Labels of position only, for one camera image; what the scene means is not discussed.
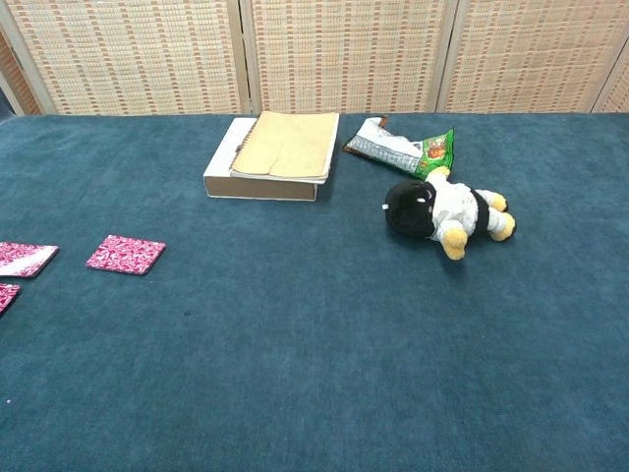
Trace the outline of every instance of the book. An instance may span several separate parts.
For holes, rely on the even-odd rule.
[[[257,118],[234,118],[203,172],[207,195],[213,198],[313,202],[317,184],[233,177],[232,162]]]
[[[231,176],[324,184],[338,113],[260,113],[238,147]]]
[[[37,276],[59,251],[58,246],[0,242],[0,276]]]

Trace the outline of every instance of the plush toy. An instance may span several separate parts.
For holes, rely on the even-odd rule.
[[[390,189],[382,206],[389,226],[405,236],[439,241],[454,261],[463,259],[472,235],[488,232],[494,241],[513,236],[516,222],[506,212],[504,197],[451,184],[449,175],[447,167],[437,167],[426,181],[411,180]]]

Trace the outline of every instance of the plush head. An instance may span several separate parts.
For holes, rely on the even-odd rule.
[[[405,236],[429,238],[434,233],[432,209],[435,195],[429,182],[411,180],[396,185],[384,200],[386,222],[395,232]]]

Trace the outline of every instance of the coaster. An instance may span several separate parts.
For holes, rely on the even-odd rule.
[[[20,293],[20,285],[0,283],[0,315],[16,300]]]
[[[59,246],[0,242],[0,276],[35,277],[59,251]]]
[[[87,260],[87,266],[144,275],[166,248],[165,243],[110,234]]]

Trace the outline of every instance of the plush arm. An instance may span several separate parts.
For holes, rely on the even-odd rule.
[[[463,225],[454,219],[446,219],[436,230],[437,239],[448,258],[458,261],[465,256],[465,245],[468,243],[468,235]]]

